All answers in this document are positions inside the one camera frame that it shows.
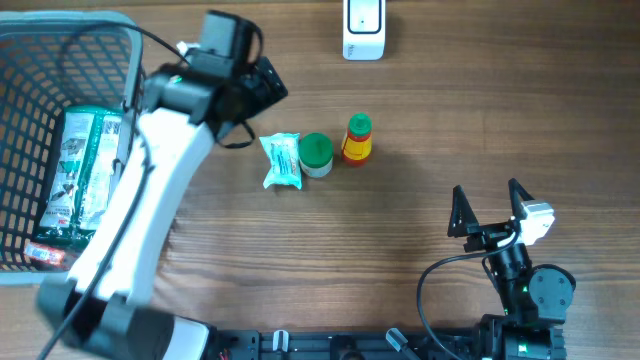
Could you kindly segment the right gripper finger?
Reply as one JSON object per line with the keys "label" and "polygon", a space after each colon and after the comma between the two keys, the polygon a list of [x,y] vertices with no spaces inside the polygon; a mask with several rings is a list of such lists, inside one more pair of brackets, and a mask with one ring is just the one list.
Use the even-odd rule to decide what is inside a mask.
{"label": "right gripper finger", "polygon": [[466,237],[479,232],[479,222],[461,185],[452,191],[452,208],[447,230],[448,237]]}
{"label": "right gripper finger", "polygon": [[533,197],[524,189],[516,178],[508,181],[510,204],[512,214],[516,219],[524,219],[523,204],[526,201],[532,201]]}

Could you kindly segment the teal white tissue packet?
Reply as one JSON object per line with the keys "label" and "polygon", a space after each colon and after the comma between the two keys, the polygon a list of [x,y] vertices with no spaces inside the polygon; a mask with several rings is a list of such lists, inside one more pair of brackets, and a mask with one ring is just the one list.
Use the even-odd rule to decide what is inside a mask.
{"label": "teal white tissue packet", "polygon": [[263,181],[267,189],[271,185],[302,188],[299,165],[299,133],[276,133],[260,137],[260,143],[270,162],[270,169]]}

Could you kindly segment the green lid white jar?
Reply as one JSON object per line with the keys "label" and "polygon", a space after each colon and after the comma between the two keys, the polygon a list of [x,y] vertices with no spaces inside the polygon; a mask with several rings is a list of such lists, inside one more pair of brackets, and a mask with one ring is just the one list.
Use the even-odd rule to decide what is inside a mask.
{"label": "green lid white jar", "polygon": [[299,159],[301,169],[307,176],[326,176],[332,169],[333,157],[333,144],[325,134],[310,133],[300,140]]}

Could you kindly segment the red sriracha bottle green cap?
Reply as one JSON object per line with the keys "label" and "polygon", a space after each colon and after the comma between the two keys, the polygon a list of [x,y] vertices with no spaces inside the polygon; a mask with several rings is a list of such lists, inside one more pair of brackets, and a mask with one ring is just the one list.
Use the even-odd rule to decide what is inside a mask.
{"label": "red sriracha bottle green cap", "polygon": [[353,115],[341,145],[341,158],[347,164],[360,166],[367,162],[372,151],[372,121],[365,113]]}

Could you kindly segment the green 3M gloves package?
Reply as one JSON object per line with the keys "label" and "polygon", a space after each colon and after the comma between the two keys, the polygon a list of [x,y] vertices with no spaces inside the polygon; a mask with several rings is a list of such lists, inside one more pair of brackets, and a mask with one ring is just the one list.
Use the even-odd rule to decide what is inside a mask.
{"label": "green 3M gloves package", "polygon": [[84,248],[93,238],[108,207],[122,120],[123,113],[115,109],[67,108],[38,243]]}

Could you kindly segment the small red candy box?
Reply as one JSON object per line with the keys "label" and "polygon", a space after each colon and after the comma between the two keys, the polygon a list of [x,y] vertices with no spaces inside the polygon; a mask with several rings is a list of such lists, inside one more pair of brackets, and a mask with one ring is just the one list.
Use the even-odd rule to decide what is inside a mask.
{"label": "small red candy box", "polygon": [[64,263],[65,252],[35,242],[30,242],[24,249],[24,254],[34,260],[52,265],[61,266]]}

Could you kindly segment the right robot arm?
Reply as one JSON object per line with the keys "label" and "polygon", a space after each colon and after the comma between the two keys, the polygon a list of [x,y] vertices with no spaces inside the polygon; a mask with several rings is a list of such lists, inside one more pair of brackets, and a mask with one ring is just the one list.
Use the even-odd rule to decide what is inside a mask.
{"label": "right robot arm", "polygon": [[528,248],[545,237],[555,221],[552,206],[522,185],[508,183],[510,219],[482,225],[458,185],[452,191],[447,235],[467,239],[464,250],[478,252],[499,295],[503,313],[485,315],[472,332],[472,359],[566,360],[562,326],[572,304],[576,279],[553,264],[534,265]]}

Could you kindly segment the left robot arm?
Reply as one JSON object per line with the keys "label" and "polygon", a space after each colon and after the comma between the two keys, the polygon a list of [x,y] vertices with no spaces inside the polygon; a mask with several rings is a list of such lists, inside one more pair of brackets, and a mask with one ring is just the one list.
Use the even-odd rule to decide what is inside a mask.
{"label": "left robot arm", "polygon": [[236,127],[284,99],[254,22],[211,10],[200,40],[145,81],[142,111],[101,225],[62,281],[37,295],[59,343],[108,359],[212,359],[217,329],[149,301],[171,222],[187,186]]}

